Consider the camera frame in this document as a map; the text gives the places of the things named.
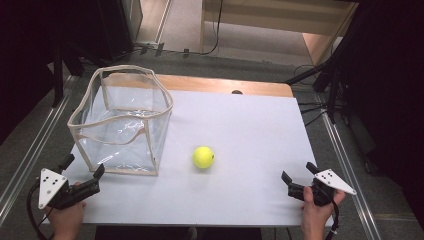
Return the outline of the person's left hand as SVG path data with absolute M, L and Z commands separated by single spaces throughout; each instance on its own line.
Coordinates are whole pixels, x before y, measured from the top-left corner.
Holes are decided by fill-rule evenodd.
M 45 213 L 53 227 L 53 240 L 77 240 L 84 219 L 85 202 L 58 210 L 46 207 Z

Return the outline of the white table cover sheet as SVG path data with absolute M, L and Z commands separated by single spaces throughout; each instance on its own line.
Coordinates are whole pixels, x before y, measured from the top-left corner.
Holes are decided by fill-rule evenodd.
M 297 226 L 301 203 L 283 171 L 308 185 L 314 154 L 298 103 L 269 97 L 173 91 L 174 106 L 156 176 L 106 173 L 89 197 L 87 224 Z M 214 163 L 196 167 L 207 146 Z

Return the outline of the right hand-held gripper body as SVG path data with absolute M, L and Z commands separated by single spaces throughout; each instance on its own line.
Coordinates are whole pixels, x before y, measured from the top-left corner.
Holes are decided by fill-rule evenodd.
M 337 190 L 345 193 L 356 195 L 357 191 L 348 185 L 340 176 L 338 176 L 332 169 L 320 171 L 313 174 L 312 191 L 314 196 L 314 203 L 317 206 L 325 206 L 332 202 L 334 194 Z M 294 183 L 288 187 L 288 195 L 297 200 L 303 201 L 304 186 Z

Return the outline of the yellow tennis ball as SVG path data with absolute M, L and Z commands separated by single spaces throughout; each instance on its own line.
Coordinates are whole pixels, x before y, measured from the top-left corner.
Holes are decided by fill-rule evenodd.
M 207 146 L 197 147 L 192 155 L 193 163 L 200 169 L 207 169 L 214 163 L 214 152 Z

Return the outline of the aluminium floor rail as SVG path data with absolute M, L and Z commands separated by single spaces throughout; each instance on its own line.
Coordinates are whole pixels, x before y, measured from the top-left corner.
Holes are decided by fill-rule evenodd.
M 49 92 L 12 131 L 0 146 L 0 228 L 13 212 L 15 203 L 20 204 L 22 189 L 33 175 L 39 175 L 38 160 L 56 126 L 66 124 L 69 99 L 78 86 L 80 77 L 68 76 L 64 83 L 64 97 L 56 107 Z
M 352 200 L 365 235 L 368 240 L 382 240 L 374 215 L 369 207 L 366 197 L 363 194 L 362 188 L 351 165 L 350 158 L 340 137 L 338 128 L 336 124 L 330 120 L 329 113 L 329 107 L 326 107 L 323 110 L 324 124 L 332 142 L 341 171 L 343 172 L 344 179 L 356 191 L 356 194 L 352 196 Z

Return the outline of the black tripod stand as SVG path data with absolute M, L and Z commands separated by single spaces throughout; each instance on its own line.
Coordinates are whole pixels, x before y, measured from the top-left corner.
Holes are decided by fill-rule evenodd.
M 343 0 L 331 0 L 331 3 L 337 5 L 336 8 L 331 10 L 331 13 L 336 14 L 335 22 L 331 23 L 321 34 L 302 34 L 314 67 L 286 80 L 285 84 L 293 85 L 312 75 L 318 74 L 318 78 L 312 85 L 313 90 L 315 92 L 323 92 L 326 87 L 330 87 L 329 97 L 326 103 L 326 113 L 331 122 L 335 123 L 336 95 L 340 82 L 340 73 L 336 68 L 336 61 L 340 58 L 348 37 L 341 40 L 339 47 L 335 50 L 332 49 L 332 46 L 336 39 L 345 35 L 349 29 L 351 18 L 357 8 L 357 3 Z

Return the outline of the black metal stand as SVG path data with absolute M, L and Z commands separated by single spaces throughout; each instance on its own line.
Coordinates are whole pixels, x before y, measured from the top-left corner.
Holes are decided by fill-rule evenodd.
M 63 65 L 74 76 L 81 76 L 84 68 L 79 59 L 80 50 L 76 44 L 70 41 L 62 41 L 57 44 L 53 52 L 53 76 L 54 76 L 54 100 L 52 107 L 56 108 L 64 97 Z

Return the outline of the dark cabinet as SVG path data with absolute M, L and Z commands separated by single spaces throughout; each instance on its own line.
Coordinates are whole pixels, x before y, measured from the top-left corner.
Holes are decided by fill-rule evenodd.
M 143 20 L 140 0 L 97 0 L 106 41 L 105 59 L 115 60 L 134 49 Z

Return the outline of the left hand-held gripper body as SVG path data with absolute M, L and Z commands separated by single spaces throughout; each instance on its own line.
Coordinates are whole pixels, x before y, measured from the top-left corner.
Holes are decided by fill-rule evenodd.
M 101 173 L 79 185 L 70 185 L 68 178 L 49 169 L 41 170 L 38 208 L 46 207 L 63 210 L 82 202 L 100 192 Z

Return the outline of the person's right hand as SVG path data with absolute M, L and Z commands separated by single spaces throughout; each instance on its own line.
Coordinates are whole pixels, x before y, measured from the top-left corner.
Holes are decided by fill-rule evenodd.
M 316 206 L 311 187 L 303 189 L 301 229 L 303 240 L 324 240 L 325 224 L 334 211 L 333 204 Z

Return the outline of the wooden table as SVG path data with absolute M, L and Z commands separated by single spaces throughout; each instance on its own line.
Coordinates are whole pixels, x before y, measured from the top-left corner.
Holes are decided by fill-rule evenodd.
M 178 90 L 228 94 L 238 92 L 244 95 L 276 97 L 293 96 L 291 87 L 283 83 L 268 83 L 163 74 L 158 74 L 156 76 L 156 80 L 153 80 L 145 75 L 131 73 L 112 73 L 108 77 L 103 77 L 102 81 L 103 84 L 107 87 L 160 89 L 160 85 L 162 85 L 168 91 Z

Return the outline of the clear plastic bag beige trim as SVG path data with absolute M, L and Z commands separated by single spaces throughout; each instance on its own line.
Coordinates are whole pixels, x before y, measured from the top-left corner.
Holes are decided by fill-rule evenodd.
M 155 73 L 134 65 L 97 69 L 67 126 L 88 168 L 159 174 L 173 98 Z

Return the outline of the light wooden furniture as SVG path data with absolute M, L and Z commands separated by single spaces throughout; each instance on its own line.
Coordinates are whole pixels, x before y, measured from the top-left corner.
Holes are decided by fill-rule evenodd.
M 201 32 L 218 15 L 221 23 L 300 32 L 319 65 L 345 35 L 357 7 L 348 0 L 201 0 Z

